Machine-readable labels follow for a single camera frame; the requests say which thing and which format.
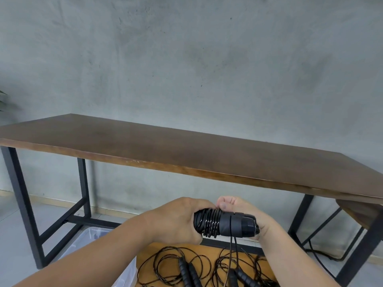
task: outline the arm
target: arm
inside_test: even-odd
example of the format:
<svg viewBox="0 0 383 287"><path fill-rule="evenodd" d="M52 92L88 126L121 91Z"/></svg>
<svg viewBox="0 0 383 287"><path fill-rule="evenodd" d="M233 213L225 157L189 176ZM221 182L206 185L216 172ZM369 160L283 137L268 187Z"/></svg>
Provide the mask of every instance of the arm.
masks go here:
<svg viewBox="0 0 383 287"><path fill-rule="evenodd" d="M249 202L232 196L218 198L224 211L254 215L260 228L259 242L281 287L339 287L270 216Z"/></svg>
<svg viewBox="0 0 383 287"><path fill-rule="evenodd" d="M112 286L137 253L152 242L200 244L194 212L215 207L203 199L179 198L133 217L106 236L29 276L15 287Z"/></svg>

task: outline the gray wall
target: gray wall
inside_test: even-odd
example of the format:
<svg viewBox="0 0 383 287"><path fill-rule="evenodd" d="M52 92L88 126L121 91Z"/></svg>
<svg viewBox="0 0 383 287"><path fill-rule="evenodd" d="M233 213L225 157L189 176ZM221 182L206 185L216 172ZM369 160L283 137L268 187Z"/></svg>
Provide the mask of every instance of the gray wall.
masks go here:
<svg viewBox="0 0 383 287"><path fill-rule="evenodd" d="M2 123L66 113L338 151L383 172L383 0L0 0ZM74 158L20 151L31 193L77 201ZM0 163L0 188L11 190ZM249 199L287 228L302 194L88 164L101 207ZM316 198L301 235L337 208ZM341 214L316 244L344 248Z"/></svg>

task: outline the hand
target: hand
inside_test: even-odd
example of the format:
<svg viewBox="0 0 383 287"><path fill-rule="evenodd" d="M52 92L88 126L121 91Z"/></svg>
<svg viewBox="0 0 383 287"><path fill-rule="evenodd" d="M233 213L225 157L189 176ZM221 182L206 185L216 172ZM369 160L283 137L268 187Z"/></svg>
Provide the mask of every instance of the hand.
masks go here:
<svg viewBox="0 0 383 287"><path fill-rule="evenodd" d="M169 245L189 243L199 245L202 236L194 229L194 212L216 208L205 199L178 198L146 212L146 221L152 230L153 241Z"/></svg>
<svg viewBox="0 0 383 287"><path fill-rule="evenodd" d="M260 235L265 235L274 219L256 208L248 201L234 196L221 196L217 200L217 207L225 212L242 212L256 217L260 229Z"/></svg>

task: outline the plastic bin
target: plastic bin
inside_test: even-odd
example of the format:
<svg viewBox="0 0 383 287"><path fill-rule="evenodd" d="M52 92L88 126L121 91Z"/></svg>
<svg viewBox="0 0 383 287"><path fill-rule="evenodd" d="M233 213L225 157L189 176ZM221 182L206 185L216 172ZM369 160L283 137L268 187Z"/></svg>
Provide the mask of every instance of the plastic bin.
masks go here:
<svg viewBox="0 0 383 287"><path fill-rule="evenodd" d="M69 246L69 248L65 251L64 254L60 257L63 258L66 255L86 246L87 244L97 240L98 238L105 236L110 229L107 228L96 228L90 227L84 230L79 237ZM127 268L122 272L122 274L118 277L116 282L112 285L112 287L134 287L137 282L137 268L136 268L136 257L130 262Z"/></svg>

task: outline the wooden table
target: wooden table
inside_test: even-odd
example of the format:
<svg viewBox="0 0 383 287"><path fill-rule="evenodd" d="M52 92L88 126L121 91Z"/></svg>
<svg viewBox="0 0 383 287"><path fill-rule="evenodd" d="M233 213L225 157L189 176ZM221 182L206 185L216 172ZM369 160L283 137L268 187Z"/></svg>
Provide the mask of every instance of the wooden table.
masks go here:
<svg viewBox="0 0 383 287"><path fill-rule="evenodd" d="M0 127L0 145L22 213L36 265L42 268L83 225L114 228L116 223L90 218L85 159L193 175L264 188L304 193L289 234L296 232L314 196L383 203L383 174L340 153L142 125L84 115L61 115ZM39 235L16 148L77 157L82 199ZM84 217L74 213L84 206ZM76 226L44 256L42 243L63 223ZM377 246L383 214L358 246ZM204 240L216 246L216 241ZM367 260L353 258L337 280L346 286Z"/></svg>
<svg viewBox="0 0 383 287"><path fill-rule="evenodd" d="M160 244L160 243L154 243L154 244L151 244L151 245L147 246L145 249L143 249L137 255L137 268L139 268L141 266L141 264L146 259L148 259L150 256L152 256L156 252L158 252L164 246L166 246L166 245ZM189 248L189 249L195 251L199 255L204 254L205 256L207 256L209 258L212 266L214 266L214 262L215 262L215 260L217 260L217 258L219 257L219 254L220 254L220 252L222 250L222 249L219 249L219 248L202 246L202 245L194 246L194 245L184 244L184 245L177 245L177 247L186 247L186 248ZM186 260L188 262L191 259L193 259L193 257L195 256L192 252L189 252L187 250L183 250L183 251L185 253L185 257L186 257ZM227 250L224 251L223 255L228 254L228 252L229 251L227 251ZM167 254L167 253L172 253L172 254L178 255L178 253L176 251L167 251L164 254ZM250 259L246 256L245 253L239 253L239 258L242 259L242 260L245 260L246 262L251 264ZM150 259L142 267L142 269L140 270L139 279L143 283L147 283L147 282L150 282L152 280L157 279L156 274L153 271L153 260L154 260L153 258ZM204 264L204 266L203 266L203 277L204 277L208 273L209 263L208 263L208 261L205 258L202 258L202 261L203 261L203 264ZM265 261L265 260L260 260L259 264L260 264L262 273L264 273L271 280L276 281L275 275L274 275L273 271L271 270L270 265L268 264L268 262ZM201 264L199 263L198 260L194 260L193 261L193 265L194 265L197 273L199 274L201 272ZM247 275L249 275L250 277L254 278L255 272L254 272L253 268L251 268L250 266L248 266L248 265L246 265L246 264L244 264L242 262L240 263L240 267L242 268L242 270ZM179 267L178 267L178 261L175 260L175 259L174 260L170 259L170 260L164 261L164 263L162 263L160 265L159 271L160 271L160 274L162 274L163 276L178 275L180 273L180 270L179 270ZM219 272L219 276L224 280L226 278L226 274L223 271L221 271L221 270L218 271L218 272ZM207 278L201 280L202 286L205 286L206 282L210 278L210 275ZM163 286L166 286L166 285L159 281L159 282L155 282L153 284L149 284L148 286L163 287ZM208 287L213 287L211 282L207 286ZM139 284L137 282L136 287L141 287L141 284Z"/></svg>

